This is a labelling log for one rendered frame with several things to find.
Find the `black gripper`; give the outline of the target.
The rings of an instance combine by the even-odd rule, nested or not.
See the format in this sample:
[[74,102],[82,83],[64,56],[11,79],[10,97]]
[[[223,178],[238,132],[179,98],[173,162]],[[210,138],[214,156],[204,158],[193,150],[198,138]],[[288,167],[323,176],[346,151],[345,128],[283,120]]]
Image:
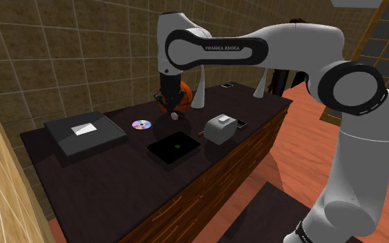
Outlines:
[[180,88],[180,82],[181,74],[160,74],[160,91],[153,97],[164,113],[185,113],[185,91]]

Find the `orange basketball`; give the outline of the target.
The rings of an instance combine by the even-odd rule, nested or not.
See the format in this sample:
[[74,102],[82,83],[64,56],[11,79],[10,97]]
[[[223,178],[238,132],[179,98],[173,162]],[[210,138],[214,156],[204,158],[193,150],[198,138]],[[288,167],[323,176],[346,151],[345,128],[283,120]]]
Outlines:
[[180,82],[180,88],[185,91],[184,103],[185,103],[185,112],[187,112],[188,109],[191,107],[193,95],[192,95],[190,87],[187,84],[185,84],[183,81]]

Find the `white slender flared stand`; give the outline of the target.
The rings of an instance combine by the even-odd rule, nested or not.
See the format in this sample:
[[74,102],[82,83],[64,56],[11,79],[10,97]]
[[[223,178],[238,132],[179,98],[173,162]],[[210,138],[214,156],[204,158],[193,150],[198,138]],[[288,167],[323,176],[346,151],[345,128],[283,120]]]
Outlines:
[[263,73],[263,76],[262,76],[254,94],[253,94],[253,96],[255,98],[263,98],[266,79],[267,79],[267,72],[268,72],[268,69],[266,68],[264,73]]
[[198,88],[191,102],[191,107],[194,109],[201,109],[205,106],[205,69],[204,66],[200,66],[200,81]]

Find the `shiny compact disc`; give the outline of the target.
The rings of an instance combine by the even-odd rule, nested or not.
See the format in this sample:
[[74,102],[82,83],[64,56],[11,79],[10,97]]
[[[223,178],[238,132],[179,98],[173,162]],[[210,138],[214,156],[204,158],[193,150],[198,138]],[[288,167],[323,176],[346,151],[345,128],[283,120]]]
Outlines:
[[136,130],[146,130],[152,126],[152,123],[150,121],[141,119],[134,121],[131,125]]

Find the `black tablet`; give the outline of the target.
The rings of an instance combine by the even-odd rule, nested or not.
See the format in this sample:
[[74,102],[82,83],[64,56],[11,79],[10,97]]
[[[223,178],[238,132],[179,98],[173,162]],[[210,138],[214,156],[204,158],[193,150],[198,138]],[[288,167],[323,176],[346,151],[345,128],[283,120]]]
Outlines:
[[148,145],[147,148],[166,164],[172,164],[199,146],[199,142],[179,131]]

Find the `grey rounded small appliance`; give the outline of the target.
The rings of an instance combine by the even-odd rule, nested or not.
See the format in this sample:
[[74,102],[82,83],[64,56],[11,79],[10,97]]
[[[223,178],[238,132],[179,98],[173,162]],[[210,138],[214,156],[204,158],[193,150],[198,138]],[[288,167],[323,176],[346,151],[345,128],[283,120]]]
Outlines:
[[203,135],[209,141],[221,145],[234,135],[236,128],[236,119],[221,114],[206,123]]

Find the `black box with white label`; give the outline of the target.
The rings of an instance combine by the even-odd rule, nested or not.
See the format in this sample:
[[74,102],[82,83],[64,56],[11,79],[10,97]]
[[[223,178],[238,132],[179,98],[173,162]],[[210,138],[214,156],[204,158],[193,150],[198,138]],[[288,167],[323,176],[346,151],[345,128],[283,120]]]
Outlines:
[[44,126],[67,158],[128,140],[128,135],[100,112],[49,121]]

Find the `dark wooden desk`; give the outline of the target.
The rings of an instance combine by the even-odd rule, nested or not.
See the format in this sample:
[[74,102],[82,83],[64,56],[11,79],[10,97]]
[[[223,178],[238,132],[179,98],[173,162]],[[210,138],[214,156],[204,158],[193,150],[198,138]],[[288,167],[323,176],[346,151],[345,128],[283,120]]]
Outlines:
[[[128,140],[66,159],[45,129],[21,134],[67,243],[190,243],[268,154],[289,99],[255,98],[241,84],[206,89],[205,107],[180,121],[152,101],[114,110],[108,118]],[[221,114],[246,122],[221,145],[202,136]],[[152,126],[136,130],[132,123]],[[148,145],[183,132],[200,143],[166,164]]]

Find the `dark robot stand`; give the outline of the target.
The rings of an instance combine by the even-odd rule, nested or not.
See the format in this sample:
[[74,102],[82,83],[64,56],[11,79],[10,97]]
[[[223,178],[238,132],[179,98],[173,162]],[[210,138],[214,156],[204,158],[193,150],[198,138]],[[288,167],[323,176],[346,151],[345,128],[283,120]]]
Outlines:
[[269,182],[217,243],[283,243],[310,209]]

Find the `wooden lattice window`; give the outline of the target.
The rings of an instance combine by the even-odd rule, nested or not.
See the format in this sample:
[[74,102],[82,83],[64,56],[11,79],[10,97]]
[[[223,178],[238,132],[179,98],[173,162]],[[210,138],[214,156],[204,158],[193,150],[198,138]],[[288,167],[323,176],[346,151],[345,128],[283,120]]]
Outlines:
[[343,57],[374,66],[389,89],[389,0],[370,0],[378,8],[335,8],[328,24],[345,35]]

